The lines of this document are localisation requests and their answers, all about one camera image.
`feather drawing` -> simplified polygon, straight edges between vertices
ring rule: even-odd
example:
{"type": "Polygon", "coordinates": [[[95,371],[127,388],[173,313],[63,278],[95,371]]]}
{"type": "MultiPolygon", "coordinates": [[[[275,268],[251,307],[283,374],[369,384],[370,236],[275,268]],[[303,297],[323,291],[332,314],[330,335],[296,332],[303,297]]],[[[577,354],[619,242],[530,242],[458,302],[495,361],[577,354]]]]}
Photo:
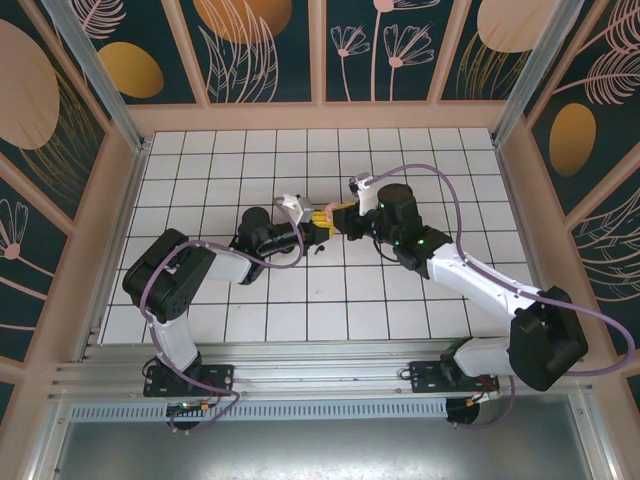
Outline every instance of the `feather drawing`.
{"type": "Polygon", "coordinates": [[[344,32],[342,27],[333,27],[331,29],[331,39],[336,47],[340,64],[342,66],[342,83],[344,84],[344,92],[347,96],[347,102],[351,101],[349,93],[349,84],[347,83],[347,70],[344,59],[353,55],[361,55],[371,50],[371,44],[367,42],[367,36],[362,31],[362,25],[359,27],[346,27],[344,32]]]}
{"type": "Polygon", "coordinates": [[[622,105],[640,86],[640,50],[624,53],[611,50],[594,62],[587,78],[564,85],[553,93],[578,85],[584,85],[591,103],[622,105]]]}
{"type": "Polygon", "coordinates": [[[230,0],[203,0],[209,25],[199,27],[209,53],[206,87],[214,103],[271,102],[278,88],[278,53],[267,23],[245,3],[245,15],[230,0]]]}
{"type": "MultiPolygon", "coordinates": [[[[20,202],[16,202],[15,208],[12,210],[11,205],[6,198],[0,200],[0,261],[2,261],[0,265],[4,264],[4,262],[17,260],[40,273],[53,277],[53,273],[48,272],[44,268],[38,267],[23,258],[21,255],[21,244],[27,228],[28,220],[29,209],[25,205],[20,202]]],[[[0,283],[40,300],[46,300],[47,298],[46,295],[40,292],[36,292],[35,290],[2,276],[0,276],[0,283]]]]}
{"type": "Polygon", "coordinates": [[[574,235],[598,300],[622,302],[640,296],[640,189],[609,212],[578,225],[574,235]]]}
{"type": "Polygon", "coordinates": [[[123,0],[69,0],[89,38],[106,40],[127,15],[123,0]]]}
{"type": "Polygon", "coordinates": [[[373,48],[371,50],[371,101],[376,101],[376,62],[378,60],[378,37],[383,13],[399,10],[420,10],[435,7],[440,0],[373,0],[373,6],[378,11],[373,31],[373,48]]]}
{"type": "Polygon", "coordinates": [[[603,36],[619,53],[637,49],[640,44],[640,0],[616,0],[607,28],[586,42],[578,53],[584,52],[603,36]]]}

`black mounting plate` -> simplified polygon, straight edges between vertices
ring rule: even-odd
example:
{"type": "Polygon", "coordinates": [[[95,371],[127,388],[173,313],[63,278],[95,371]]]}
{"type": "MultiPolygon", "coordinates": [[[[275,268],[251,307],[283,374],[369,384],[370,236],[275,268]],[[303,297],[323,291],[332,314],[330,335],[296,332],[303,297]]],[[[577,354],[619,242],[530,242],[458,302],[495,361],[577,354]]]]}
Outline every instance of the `black mounting plate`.
{"type": "MultiPolygon", "coordinates": [[[[432,361],[411,362],[409,364],[408,374],[410,377],[406,379],[411,381],[413,393],[477,392],[487,389],[487,386],[480,379],[464,375],[458,381],[457,387],[451,385],[451,382],[442,374],[440,363],[440,361],[432,361]]],[[[487,375],[484,379],[496,390],[500,389],[497,377],[487,375]]]]}
{"type": "MultiPolygon", "coordinates": [[[[231,390],[233,388],[233,365],[202,365],[200,367],[200,383],[209,380],[216,388],[231,390]]],[[[143,395],[145,397],[208,397],[211,392],[198,387],[191,387],[186,382],[167,377],[161,366],[153,365],[146,370],[143,395]]]]}

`metal frame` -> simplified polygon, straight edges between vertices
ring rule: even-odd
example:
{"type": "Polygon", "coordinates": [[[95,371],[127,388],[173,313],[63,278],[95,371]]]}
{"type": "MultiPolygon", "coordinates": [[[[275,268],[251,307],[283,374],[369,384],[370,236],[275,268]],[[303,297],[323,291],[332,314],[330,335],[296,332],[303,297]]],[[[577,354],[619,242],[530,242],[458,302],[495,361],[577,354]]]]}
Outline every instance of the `metal frame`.
{"type": "Polygon", "coordinates": [[[127,173],[125,194],[116,209],[117,220],[109,234],[107,249],[98,270],[98,278],[101,281],[89,299],[83,331],[73,353],[72,358],[76,361],[80,361],[84,356],[87,338],[90,336],[91,329],[98,327],[103,321],[111,285],[113,285],[117,273],[118,259],[120,258],[120,252],[124,248],[127,228],[133,215],[132,205],[135,203],[142,185],[142,177],[149,160],[150,148],[151,139],[147,138],[141,148],[133,154],[129,172],[127,173]]]}
{"type": "Polygon", "coordinates": [[[558,2],[538,44],[531,52],[516,84],[502,109],[494,129],[495,145],[505,144],[520,120],[527,103],[538,88],[547,70],[553,63],[562,42],[580,14],[584,0],[562,0],[558,2]]]}
{"type": "Polygon", "coordinates": [[[82,30],[70,3],[59,0],[42,0],[42,5],[125,139],[131,148],[137,151],[141,147],[142,135],[131,118],[109,73],[100,61],[98,52],[82,30]]]}

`grid tile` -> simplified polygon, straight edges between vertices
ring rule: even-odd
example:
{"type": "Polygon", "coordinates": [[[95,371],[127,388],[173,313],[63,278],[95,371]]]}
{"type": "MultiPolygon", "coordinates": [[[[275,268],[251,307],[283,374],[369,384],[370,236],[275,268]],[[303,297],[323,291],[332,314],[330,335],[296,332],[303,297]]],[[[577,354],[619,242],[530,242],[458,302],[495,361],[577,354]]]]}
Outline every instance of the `grid tile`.
{"type": "Polygon", "coordinates": [[[211,154],[208,155],[182,155],[180,157],[180,169],[178,178],[208,178],[211,168],[211,154]]]}
{"type": "Polygon", "coordinates": [[[428,128],[401,128],[402,150],[431,150],[431,137],[428,128]]]}
{"type": "Polygon", "coordinates": [[[213,142],[216,132],[187,132],[184,139],[182,153],[209,153],[213,152],[213,142]]]}
{"type": "Polygon", "coordinates": [[[227,305],[191,305],[187,321],[194,343],[224,342],[227,305]]]}
{"type": "Polygon", "coordinates": [[[461,128],[460,136],[465,150],[493,150],[486,128],[461,128]]]}
{"type": "MultiPolygon", "coordinates": [[[[274,223],[286,221],[271,205],[274,195],[306,193],[322,208],[354,199],[348,189],[350,176],[365,171],[383,174],[410,163],[437,165],[450,176],[462,201],[464,248],[530,285],[513,212],[487,139],[486,131],[455,128],[159,133],[113,282],[101,341],[150,342],[148,329],[121,284],[127,268],[166,227],[228,245],[250,207],[265,208],[274,223]]],[[[424,223],[445,232],[455,229],[451,196],[432,172],[398,172],[378,186],[406,179],[424,223]]],[[[193,340],[345,341],[497,334],[499,326],[471,301],[382,260],[370,239],[349,242],[338,234],[322,246],[312,247],[294,268],[265,271],[250,286],[205,279],[188,313],[193,340]]],[[[394,256],[389,245],[382,251],[394,256]]],[[[297,255],[296,247],[269,261],[288,265],[297,255]]]]}
{"type": "Polygon", "coordinates": [[[178,180],[173,189],[171,205],[203,205],[207,194],[207,180],[178,180]]]}
{"type": "Polygon", "coordinates": [[[306,130],[278,130],[276,152],[306,152],[306,130]]]}
{"type": "Polygon", "coordinates": [[[384,298],[384,283],[380,267],[350,267],[346,269],[349,300],[379,300],[384,298]]]}
{"type": "Polygon", "coordinates": [[[136,208],[129,235],[132,237],[152,237],[162,235],[167,225],[169,207],[136,208]]]}
{"type": "Polygon", "coordinates": [[[371,152],[340,152],[340,174],[353,177],[361,173],[371,173],[371,152]]]}
{"type": "Polygon", "coordinates": [[[175,180],[145,180],[142,182],[138,207],[168,207],[175,180]]]}
{"type": "Polygon", "coordinates": [[[309,152],[337,152],[337,130],[309,130],[307,134],[309,152]]]}
{"type": "MultiPolygon", "coordinates": [[[[424,163],[431,167],[436,166],[436,158],[432,151],[421,150],[415,152],[407,152],[405,150],[402,152],[402,156],[404,157],[405,165],[424,163]]],[[[427,170],[426,168],[407,168],[404,172],[407,176],[435,175],[434,172],[427,170]]]]}
{"type": "Polygon", "coordinates": [[[268,342],[300,342],[307,339],[307,305],[271,304],[267,317],[268,342]]]}
{"type": "Polygon", "coordinates": [[[347,310],[344,303],[309,306],[309,340],[346,340],[347,310]]]}
{"type": "Polygon", "coordinates": [[[214,154],[211,162],[211,178],[240,178],[242,176],[241,153],[214,154]]]}
{"type": "Polygon", "coordinates": [[[237,205],[240,179],[209,180],[205,205],[237,205]]]}
{"type": "Polygon", "coordinates": [[[171,207],[167,228],[175,228],[187,236],[200,235],[203,207],[171,207]]]}
{"type": "Polygon", "coordinates": [[[498,161],[493,150],[467,150],[465,153],[472,175],[500,175],[498,161]]]}
{"type": "Polygon", "coordinates": [[[457,338],[469,335],[467,312],[462,300],[427,302],[432,338],[457,338]]]}
{"type": "Polygon", "coordinates": [[[389,334],[394,340],[429,338],[429,322],[424,301],[389,302],[389,334]]]}
{"type": "Polygon", "coordinates": [[[276,177],[306,176],[306,153],[276,153],[276,177]]]}
{"type": "Polygon", "coordinates": [[[395,128],[370,129],[369,143],[371,145],[371,150],[374,151],[397,151],[401,149],[400,135],[398,130],[395,128]]]}
{"type": "Polygon", "coordinates": [[[384,302],[347,303],[350,340],[389,338],[389,324],[384,302]]]}
{"type": "Polygon", "coordinates": [[[275,153],[245,153],[243,177],[273,177],[275,153]]]}
{"type": "Polygon", "coordinates": [[[457,128],[430,128],[429,134],[434,150],[462,150],[457,128]]]}
{"type": "Polygon", "coordinates": [[[337,177],[340,175],[338,152],[309,152],[310,177],[337,177]]]}
{"type": "Polygon", "coordinates": [[[153,139],[151,154],[182,153],[185,132],[158,132],[153,139]]]}
{"type": "Polygon", "coordinates": [[[469,175],[467,157],[462,150],[436,150],[436,167],[445,175],[469,175]]]}
{"type": "MultiPolygon", "coordinates": [[[[382,175],[392,168],[404,165],[402,152],[371,152],[371,161],[373,163],[374,175],[382,175]]],[[[404,171],[401,170],[394,175],[404,176],[404,171]]]]}
{"type": "Polygon", "coordinates": [[[229,305],[226,342],[263,342],[267,305],[229,305]]]}
{"type": "Polygon", "coordinates": [[[150,155],[145,180],[164,180],[176,178],[180,155],[150,155]]]}
{"type": "Polygon", "coordinates": [[[276,151],[276,131],[275,130],[249,130],[247,132],[247,142],[245,152],[275,152],[276,151]]]}
{"type": "Polygon", "coordinates": [[[228,131],[218,132],[213,153],[238,153],[244,152],[246,132],[228,131]]]}
{"type": "Polygon", "coordinates": [[[342,152],[368,152],[369,132],[364,128],[338,130],[339,146],[342,152]]]}

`purple cable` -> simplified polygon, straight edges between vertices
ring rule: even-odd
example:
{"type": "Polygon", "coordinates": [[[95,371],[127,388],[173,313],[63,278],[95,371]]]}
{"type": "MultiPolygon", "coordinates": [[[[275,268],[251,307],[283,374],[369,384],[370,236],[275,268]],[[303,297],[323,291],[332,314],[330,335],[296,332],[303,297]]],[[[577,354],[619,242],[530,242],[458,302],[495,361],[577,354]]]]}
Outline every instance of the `purple cable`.
{"type": "Polygon", "coordinates": [[[566,308],[567,310],[573,310],[574,312],[580,312],[580,313],[584,313],[584,314],[587,314],[587,315],[591,315],[593,317],[596,317],[596,318],[602,320],[606,324],[611,325],[613,328],[615,328],[620,333],[622,333],[622,335],[624,336],[625,340],[627,341],[628,350],[627,350],[627,353],[625,354],[624,358],[622,360],[620,360],[618,363],[615,363],[615,364],[613,364],[613,365],[611,365],[609,367],[606,367],[606,368],[599,368],[597,370],[585,370],[585,371],[581,371],[581,372],[567,372],[565,375],[572,376],[572,377],[593,377],[593,376],[599,376],[599,375],[606,375],[608,373],[615,372],[616,370],[620,370],[621,368],[623,368],[624,366],[628,365],[629,362],[631,362],[633,360],[633,357],[635,355],[635,350],[636,350],[635,341],[633,340],[633,337],[631,336],[631,333],[629,333],[629,330],[627,330],[624,326],[622,326],[618,321],[614,320],[611,317],[608,317],[607,315],[604,315],[603,313],[596,312],[595,310],[591,310],[589,308],[581,307],[580,305],[574,305],[573,303],[561,302],[559,300],[553,300],[551,298],[545,298],[545,297],[541,297],[539,295],[535,295],[535,294],[532,294],[532,293],[523,292],[520,289],[518,289],[517,287],[514,287],[513,285],[509,285],[508,283],[503,282],[499,278],[494,277],[490,273],[484,271],[483,269],[481,269],[480,267],[475,265],[473,262],[469,261],[469,259],[467,258],[466,253],[462,249],[462,213],[460,211],[460,200],[458,200],[458,195],[456,194],[456,191],[453,188],[453,184],[451,183],[451,180],[449,180],[449,178],[447,178],[447,176],[444,173],[442,173],[440,170],[438,170],[437,168],[432,167],[431,165],[423,164],[423,163],[412,163],[412,164],[409,164],[409,165],[403,165],[401,167],[393,168],[393,169],[389,170],[387,173],[384,173],[384,174],[382,174],[382,175],[380,175],[378,177],[373,178],[372,180],[369,180],[366,183],[366,185],[373,185],[374,183],[379,182],[380,180],[382,180],[382,179],[384,179],[384,178],[386,178],[386,177],[388,177],[390,175],[393,175],[394,173],[400,172],[402,170],[407,170],[408,168],[425,168],[427,170],[430,170],[430,171],[434,172],[436,175],[438,175],[444,181],[444,183],[447,184],[447,187],[449,187],[449,190],[451,191],[451,196],[453,197],[453,204],[454,204],[455,209],[456,209],[456,221],[458,222],[458,228],[456,230],[456,249],[458,250],[458,254],[460,255],[460,258],[467,265],[469,265],[469,267],[472,270],[474,270],[475,272],[479,273],[483,277],[491,280],[492,282],[500,285],[501,287],[507,289],[508,291],[510,291],[512,293],[515,293],[516,295],[520,295],[520,296],[522,296],[524,298],[528,298],[529,300],[533,300],[533,301],[536,301],[536,302],[545,303],[547,305],[553,305],[553,306],[560,307],[560,308],[566,308]]]}
{"type": "Polygon", "coordinates": [[[511,386],[511,395],[509,395],[509,404],[507,405],[507,408],[504,410],[504,412],[502,412],[496,418],[485,423],[480,423],[479,425],[474,425],[472,423],[471,424],[456,423],[454,424],[454,426],[464,428],[466,430],[482,430],[485,428],[493,427],[498,423],[500,423],[501,421],[503,421],[505,418],[509,416],[509,414],[511,413],[511,410],[513,410],[513,405],[516,403],[516,383],[513,381],[512,376],[509,376],[509,385],[511,386]]]}
{"type": "Polygon", "coordinates": [[[293,227],[293,231],[296,233],[296,237],[298,238],[298,246],[299,246],[299,250],[300,250],[298,252],[298,257],[292,263],[290,263],[289,265],[273,265],[271,263],[267,263],[267,262],[264,262],[264,261],[259,260],[257,258],[254,258],[251,255],[248,255],[248,254],[246,254],[244,252],[239,252],[237,250],[234,250],[233,248],[229,248],[229,247],[227,247],[225,245],[221,245],[221,244],[218,244],[218,243],[205,242],[203,240],[190,240],[190,241],[185,242],[185,243],[183,243],[181,245],[178,245],[176,248],[173,249],[173,251],[171,253],[169,253],[169,255],[166,256],[166,258],[164,260],[162,260],[162,262],[160,262],[158,267],[155,269],[155,271],[153,272],[153,274],[149,278],[149,281],[147,282],[147,285],[144,287],[144,290],[142,291],[142,296],[140,297],[140,313],[142,313],[142,316],[146,319],[147,323],[149,324],[149,332],[151,332],[151,340],[153,341],[153,345],[156,347],[156,350],[158,351],[158,357],[162,357],[161,361],[163,363],[165,363],[171,370],[173,370],[173,373],[178,375],[178,377],[180,377],[182,380],[184,380],[187,383],[190,383],[190,384],[192,384],[192,385],[194,385],[194,386],[196,386],[198,388],[201,388],[201,389],[206,390],[206,391],[211,392],[211,393],[219,393],[221,395],[231,394],[231,395],[233,395],[235,397],[233,399],[233,401],[229,405],[224,407],[212,419],[207,420],[206,422],[201,422],[201,423],[199,423],[198,425],[196,425],[195,427],[193,427],[190,430],[178,430],[175,427],[174,423],[173,423],[176,415],[175,414],[172,415],[171,418],[169,419],[169,425],[173,429],[174,433],[177,433],[178,431],[180,431],[180,432],[184,433],[185,435],[188,435],[189,433],[196,433],[196,432],[198,432],[200,430],[203,430],[203,429],[207,428],[208,426],[214,424],[220,417],[225,415],[231,408],[233,408],[233,406],[236,403],[238,403],[238,401],[240,400],[240,394],[238,392],[233,391],[233,390],[225,390],[223,388],[212,387],[211,385],[206,385],[204,383],[198,382],[197,380],[194,380],[193,378],[188,377],[187,375],[182,373],[182,371],[180,371],[180,369],[171,361],[171,359],[167,358],[166,355],[164,355],[164,352],[162,351],[162,347],[160,346],[160,342],[158,342],[158,337],[157,337],[156,332],[155,332],[155,327],[153,326],[153,317],[151,316],[151,314],[149,312],[147,312],[147,309],[146,309],[147,299],[149,298],[149,292],[151,291],[151,287],[153,287],[153,284],[156,282],[156,280],[160,276],[160,273],[162,273],[164,268],[169,264],[169,262],[173,259],[173,257],[175,257],[178,253],[180,253],[185,248],[189,248],[189,247],[192,247],[192,246],[200,246],[200,247],[206,247],[206,248],[214,247],[214,248],[216,248],[218,250],[234,253],[234,254],[239,255],[241,257],[244,257],[247,260],[250,260],[250,261],[252,261],[254,263],[257,263],[259,265],[263,265],[263,266],[265,266],[267,268],[284,269],[284,268],[290,268],[290,267],[293,267],[293,266],[297,265],[300,262],[300,260],[302,259],[302,256],[303,256],[304,241],[302,240],[302,234],[300,232],[300,229],[295,224],[295,222],[291,219],[289,213],[284,208],[282,208],[282,206],[278,203],[279,200],[280,200],[279,198],[276,199],[276,204],[275,205],[284,214],[286,219],[289,221],[289,223],[293,227]]]}

